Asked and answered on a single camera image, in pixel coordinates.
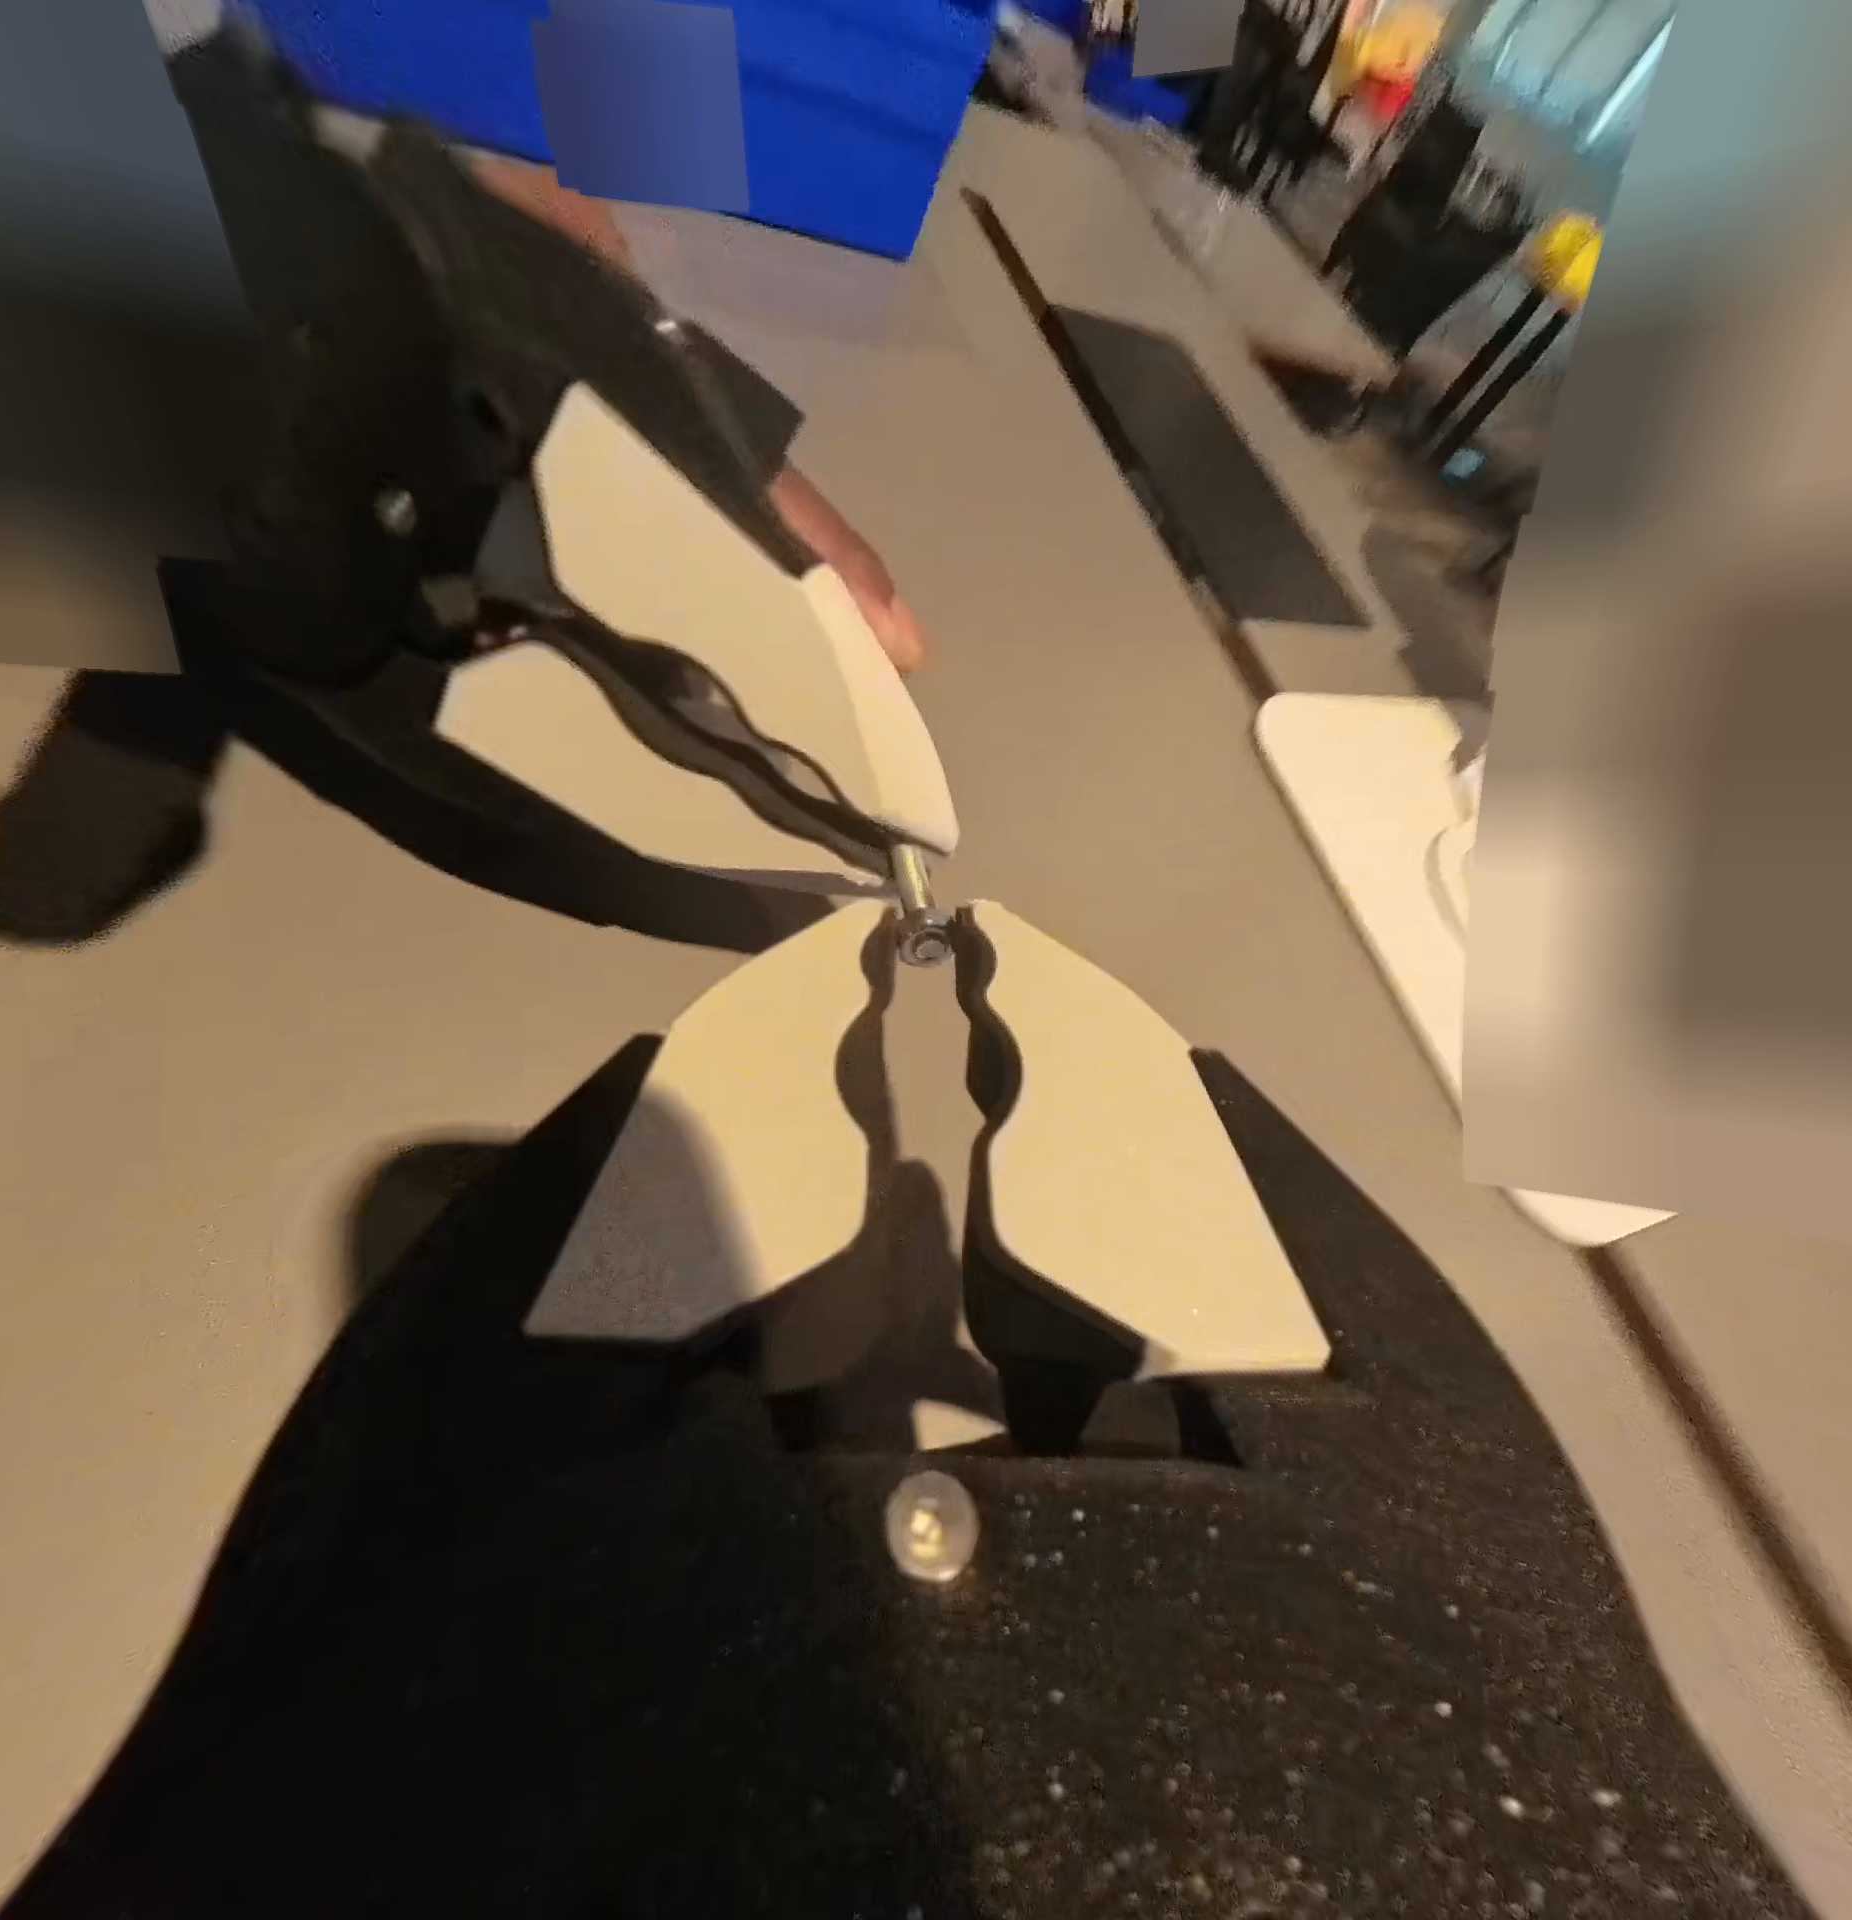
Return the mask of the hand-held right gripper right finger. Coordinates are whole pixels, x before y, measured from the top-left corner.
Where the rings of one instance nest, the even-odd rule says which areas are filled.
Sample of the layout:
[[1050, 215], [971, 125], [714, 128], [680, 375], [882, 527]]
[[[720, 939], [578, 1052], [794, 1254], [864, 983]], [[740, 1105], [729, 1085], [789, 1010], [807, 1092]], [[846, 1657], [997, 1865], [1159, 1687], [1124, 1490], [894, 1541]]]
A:
[[1318, 1378], [1330, 1340], [1194, 1045], [995, 899], [958, 913], [980, 1114], [963, 1304], [1016, 1443], [1077, 1443], [1113, 1388]]

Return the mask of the black desk mat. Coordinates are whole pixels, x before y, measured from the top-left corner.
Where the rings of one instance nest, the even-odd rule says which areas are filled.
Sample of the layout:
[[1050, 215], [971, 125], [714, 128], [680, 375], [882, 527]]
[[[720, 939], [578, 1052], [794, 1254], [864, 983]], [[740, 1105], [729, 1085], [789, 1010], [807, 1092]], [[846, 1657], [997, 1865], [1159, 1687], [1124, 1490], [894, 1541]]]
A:
[[1370, 627], [1179, 339], [1065, 304], [1050, 333], [1169, 547], [1235, 627]]

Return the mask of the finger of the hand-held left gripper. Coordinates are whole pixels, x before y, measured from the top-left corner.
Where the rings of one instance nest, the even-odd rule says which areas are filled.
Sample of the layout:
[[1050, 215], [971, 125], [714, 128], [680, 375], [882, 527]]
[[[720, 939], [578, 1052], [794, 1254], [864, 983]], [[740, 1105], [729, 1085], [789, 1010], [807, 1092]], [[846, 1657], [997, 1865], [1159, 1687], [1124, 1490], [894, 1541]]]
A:
[[730, 783], [652, 749], [598, 680], [550, 643], [455, 666], [433, 730], [664, 868], [793, 891], [890, 890], [855, 858], [766, 820]]
[[752, 739], [800, 756], [856, 815], [938, 856], [963, 825], [938, 744], [855, 593], [789, 573], [591, 385], [532, 455], [553, 585], [617, 637], [720, 686]]

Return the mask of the yellow red storage bin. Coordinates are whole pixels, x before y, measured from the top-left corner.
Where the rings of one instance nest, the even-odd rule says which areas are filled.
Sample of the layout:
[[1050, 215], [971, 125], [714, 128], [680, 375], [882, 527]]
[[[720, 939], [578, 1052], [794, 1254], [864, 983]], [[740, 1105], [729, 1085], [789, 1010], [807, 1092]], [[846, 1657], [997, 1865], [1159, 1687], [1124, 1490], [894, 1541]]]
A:
[[1437, 3], [1349, 5], [1334, 63], [1338, 93], [1409, 89], [1437, 47], [1442, 27], [1444, 5]]

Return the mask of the person's left hand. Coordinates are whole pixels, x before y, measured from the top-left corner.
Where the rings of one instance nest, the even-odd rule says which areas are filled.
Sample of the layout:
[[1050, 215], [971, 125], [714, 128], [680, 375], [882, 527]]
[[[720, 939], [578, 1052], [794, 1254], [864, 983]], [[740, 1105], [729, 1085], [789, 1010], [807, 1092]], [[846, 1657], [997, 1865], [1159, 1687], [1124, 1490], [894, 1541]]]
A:
[[874, 546], [793, 461], [776, 473], [770, 497], [794, 540], [841, 578], [896, 671], [917, 671], [928, 659], [926, 629]]

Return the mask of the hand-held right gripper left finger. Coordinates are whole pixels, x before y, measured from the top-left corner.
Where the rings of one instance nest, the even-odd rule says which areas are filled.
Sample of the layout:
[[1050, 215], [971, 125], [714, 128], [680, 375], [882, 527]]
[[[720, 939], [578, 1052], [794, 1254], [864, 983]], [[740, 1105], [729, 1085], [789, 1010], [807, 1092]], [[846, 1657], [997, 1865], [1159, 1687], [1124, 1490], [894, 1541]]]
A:
[[744, 1337], [770, 1394], [845, 1378], [886, 1318], [894, 913], [855, 902], [670, 1026], [524, 1329], [687, 1356]]

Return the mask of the person's left forearm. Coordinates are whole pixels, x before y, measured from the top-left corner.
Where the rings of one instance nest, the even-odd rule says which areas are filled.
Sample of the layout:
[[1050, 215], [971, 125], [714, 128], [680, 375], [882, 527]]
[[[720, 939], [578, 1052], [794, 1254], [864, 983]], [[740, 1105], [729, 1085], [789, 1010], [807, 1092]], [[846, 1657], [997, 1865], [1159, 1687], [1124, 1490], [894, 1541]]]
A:
[[680, 466], [787, 452], [798, 406], [664, 310], [518, 164], [315, 106], [235, 5], [156, 34], [267, 325], [283, 322], [293, 275], [355, 294], [412, 282], [511, 417], [550, 417], [582, 380]]

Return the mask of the white base board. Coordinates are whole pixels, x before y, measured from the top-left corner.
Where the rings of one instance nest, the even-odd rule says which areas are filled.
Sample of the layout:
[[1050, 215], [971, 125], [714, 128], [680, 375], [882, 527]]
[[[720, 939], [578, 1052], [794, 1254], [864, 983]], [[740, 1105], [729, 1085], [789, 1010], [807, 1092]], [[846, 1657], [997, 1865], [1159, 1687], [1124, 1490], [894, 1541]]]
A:
[[1284, 691], [1257, 749], [1442, 1092], [1461, 1105], [1480, 701]]

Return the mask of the blue plastic bin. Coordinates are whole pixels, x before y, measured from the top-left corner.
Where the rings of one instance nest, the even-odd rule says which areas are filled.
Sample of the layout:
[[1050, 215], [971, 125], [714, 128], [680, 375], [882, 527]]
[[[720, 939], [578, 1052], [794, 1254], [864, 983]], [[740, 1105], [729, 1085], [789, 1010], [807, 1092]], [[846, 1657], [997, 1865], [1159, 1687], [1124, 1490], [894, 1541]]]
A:
[[262, 3], [324, 102], [598, 198], [905, 257], [995, 34], [947, 3]]

